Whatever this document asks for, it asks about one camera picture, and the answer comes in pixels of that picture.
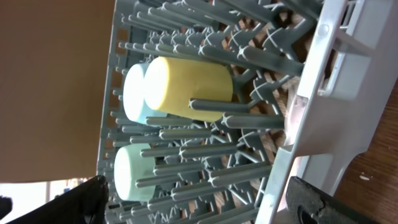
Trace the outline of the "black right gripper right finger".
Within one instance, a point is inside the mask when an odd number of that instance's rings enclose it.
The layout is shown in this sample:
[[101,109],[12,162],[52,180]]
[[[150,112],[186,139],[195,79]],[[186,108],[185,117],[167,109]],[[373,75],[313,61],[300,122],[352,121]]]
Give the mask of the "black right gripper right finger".
[[289,179],[285,201],[294,223],[377,224],[297,176]]

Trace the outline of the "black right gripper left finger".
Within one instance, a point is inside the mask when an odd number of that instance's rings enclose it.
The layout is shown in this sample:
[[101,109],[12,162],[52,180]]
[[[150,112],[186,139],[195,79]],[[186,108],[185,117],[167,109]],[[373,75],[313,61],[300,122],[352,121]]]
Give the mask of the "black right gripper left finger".
[[97,175],[10,224],[104,224],[108,198],[106,177]]

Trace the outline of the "mint green bowl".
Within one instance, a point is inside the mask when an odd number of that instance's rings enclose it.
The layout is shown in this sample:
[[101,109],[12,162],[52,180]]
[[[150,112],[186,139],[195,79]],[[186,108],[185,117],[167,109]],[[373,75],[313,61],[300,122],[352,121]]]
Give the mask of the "mint green bowl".
[[114,183],[119,198],[146,202],[154,196],[155,186],[137,187],[136,180],[153,177],[155,159],[142,157],[141,150],[149,144],[130,144],[121,147],[114,160]]

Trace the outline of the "light blue bowl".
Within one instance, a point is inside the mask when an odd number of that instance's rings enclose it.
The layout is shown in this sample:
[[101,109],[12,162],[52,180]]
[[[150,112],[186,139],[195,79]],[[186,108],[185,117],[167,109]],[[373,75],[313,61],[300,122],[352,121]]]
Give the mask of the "light blue bowl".
[[144,77],[148,63],[133,65],[125,78],[123,85],[123,107],[130,121],[147,124],[147,117],[166,117],[167,113],[148,107],[144,98]]

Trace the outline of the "yellow plastic cup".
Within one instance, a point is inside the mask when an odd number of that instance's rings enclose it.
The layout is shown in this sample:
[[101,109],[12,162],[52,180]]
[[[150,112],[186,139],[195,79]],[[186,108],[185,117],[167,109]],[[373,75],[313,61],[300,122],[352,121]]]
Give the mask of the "yellow plastic cup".
[[191,98],[231,101],[233,81],[225,66],[210,62],[157,57],[144,77],[144,98],[149,108],[200,121],[214,122],[218,111],[193,110]]

